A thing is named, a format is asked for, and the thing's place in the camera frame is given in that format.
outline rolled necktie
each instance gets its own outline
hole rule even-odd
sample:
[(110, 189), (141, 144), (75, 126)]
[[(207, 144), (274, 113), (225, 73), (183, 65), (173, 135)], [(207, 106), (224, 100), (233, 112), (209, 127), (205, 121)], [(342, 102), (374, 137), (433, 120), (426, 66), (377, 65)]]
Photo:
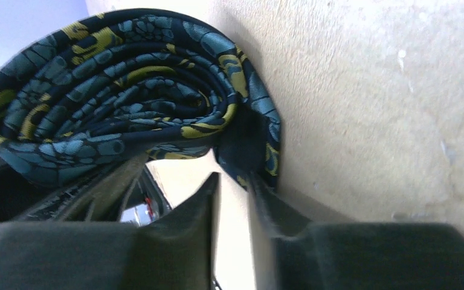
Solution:
[(214, 150), (239, 184), (275, 187), (280, 118), (244, 52), (171, 11), (119, 10), (75, 22), (0, 69), (0, 156), (60, 188), (127, 160)]

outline wall surface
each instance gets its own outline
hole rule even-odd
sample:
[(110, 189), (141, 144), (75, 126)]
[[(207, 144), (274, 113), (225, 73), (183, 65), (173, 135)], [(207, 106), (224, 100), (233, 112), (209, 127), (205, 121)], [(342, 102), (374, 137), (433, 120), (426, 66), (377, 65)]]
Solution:
[[(281, 194), (464, 233), (464, 1), (87, 3), (186, 13), (242, 46), (283, 117)], [(190, 167), (162, 164), (161, 179)]]
[(85, 17), (84, 0), (0, 0), (0, 67), (33, 41)]

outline white wall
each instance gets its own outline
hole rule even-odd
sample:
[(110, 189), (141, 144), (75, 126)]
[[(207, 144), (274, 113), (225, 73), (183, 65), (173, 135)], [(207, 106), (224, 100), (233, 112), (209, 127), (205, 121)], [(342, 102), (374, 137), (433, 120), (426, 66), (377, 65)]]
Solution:
[(0, 0), (0, 67), (33, 41), (87, 16), (84, 0)]

